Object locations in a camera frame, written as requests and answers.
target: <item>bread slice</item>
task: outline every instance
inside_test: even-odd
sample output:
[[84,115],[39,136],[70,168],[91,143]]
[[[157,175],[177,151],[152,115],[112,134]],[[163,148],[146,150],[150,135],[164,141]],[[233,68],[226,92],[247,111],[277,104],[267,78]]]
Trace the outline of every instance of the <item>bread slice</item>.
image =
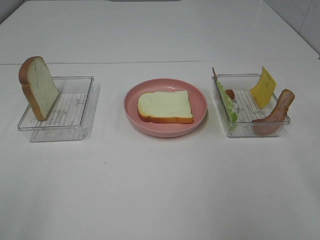
[[194,121],[186,90],[145,92],[138,99],[137,110],[145,122],[191,124]]
[[44,59],[40,56],[28,58],[20,67],[19,82],[36,119],[46,120],[59,91]]

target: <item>cheese slice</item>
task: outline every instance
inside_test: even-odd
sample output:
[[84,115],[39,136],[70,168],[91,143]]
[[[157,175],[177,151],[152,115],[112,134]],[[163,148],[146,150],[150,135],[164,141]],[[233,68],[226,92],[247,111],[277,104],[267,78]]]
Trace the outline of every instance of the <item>cheese slice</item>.
[[268,105],[276,88],[276,81],[270,73],[262,67],[261,77],[258,83],[250,89],[251,96],[259,109]]

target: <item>transparent tray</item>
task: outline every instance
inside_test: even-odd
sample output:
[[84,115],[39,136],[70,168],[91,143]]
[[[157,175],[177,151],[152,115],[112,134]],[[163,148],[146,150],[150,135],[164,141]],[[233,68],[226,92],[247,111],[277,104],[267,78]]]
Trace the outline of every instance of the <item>transparent tray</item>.
[[[273,94],[265,108],[259,109],[257,107],[251,96],[250,89],[258,83],[261,76],[260,74],[217,74],[215,76],[212,76],[213,96],[219,110],[223,128],[228,137],[276,137],[280,136],[286,126],[290,124],[288,115],[283,121],[252,122],[252,120],[267,117],[275,108],[278,100],[275,94]],[[235,98],[233,103],[234,111],[238,118],[237,122],[230,121],[227,115],[221,93],[217,87],[217,81],[219,81],[226,90],[232,89],[234,92]],[[272,127],[278,128],[269,135],[260,135],[255,131],[257,128]]]
[[18,130],[30,142],[81,140],[89,134],[96,111],[93,76],[53,77],[59,89],[49,116],[38,121],[30,105],[27,106]]

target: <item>white table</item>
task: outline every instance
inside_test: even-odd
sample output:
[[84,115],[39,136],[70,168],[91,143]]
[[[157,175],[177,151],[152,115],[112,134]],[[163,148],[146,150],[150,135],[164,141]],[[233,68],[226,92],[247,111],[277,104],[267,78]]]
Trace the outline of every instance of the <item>white table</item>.
[[[287,133],[228,138],[212,97],[217,73],[264,65],[296,99]],[[93,75],[100,89],[92,133],[29,143],[17,123],[27,101],[18,65],[0,66],[0,238],[6,240],[318,240],[317,61],[50,64],[53,76]],[[208,116],[195,131],[156,138],[123,110],[134,85],[176,78],[197,86]]]
[[317,59],[262,0],[27,1],[0,25],[0,64]]

